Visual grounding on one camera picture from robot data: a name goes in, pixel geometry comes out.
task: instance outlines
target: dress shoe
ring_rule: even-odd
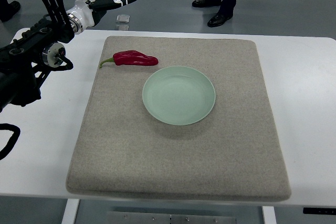
[[[203,7],[211,7],[211,6],[220,6],[220,2],[212,2],[209,0],[195,0],[192,4],[193,7],[203,8]]]
[[[216,27],[216,26],[221,26],[224,24],[226,21],[231,19],[233,15],[224,15],[217,13],[215,16],[213,16],[209,22],[208,22],[208,27]]]
[[[14,14],[16,14],[20,10],[20,8],[21,5],[18,1],[11,2],[10,4],[8,4],[7,7],[5,7],[4,11],[2,10],[3,13],[0,20],[2,22],[9,21],[14,16]]]

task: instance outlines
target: white table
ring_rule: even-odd
[[[23,30],[18,31],[19,38]],[[104,199],[72,195],[66,176],[108,36],[235,38],[256,43],[291,197],[282,202],[217,202],[273,206],[336,206],[336,41],[330,38],[152,33],[86,30],[66,45],[74,69],[52,72],[42,99],[22,108],[8,105],[0,123],[22,133],[0,161],[0,195]],[[10,133],[0,132],[0,147]]]

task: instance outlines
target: black cable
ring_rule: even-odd
[[[0,124],[0,131],[13,131],[13,135],[9,138],[6,146],[0,151],[0,160],[4,159],[13,149],[14,145],[16,144],[16,141],[18,140],[20,136],[20,128],[8,124],[8,123],[1,123]]]

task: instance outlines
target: pepper stem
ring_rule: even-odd
[[[102,62],[100,63],[100,65],[99,65],[99,68],[102,68],[102,67],[103,67],[102,65],[103,65],[105,62],[114,62],[114,58],[112,57],[112,58],[110,58],[110,59],[107,59],[107,60],[102,61]]]

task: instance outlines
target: light green plate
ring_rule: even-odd
[[[142,90],[148,112],[161,122],[173,125],[196,123],[215,104],[214,86],[196,69],[167,67],[152,74]]]

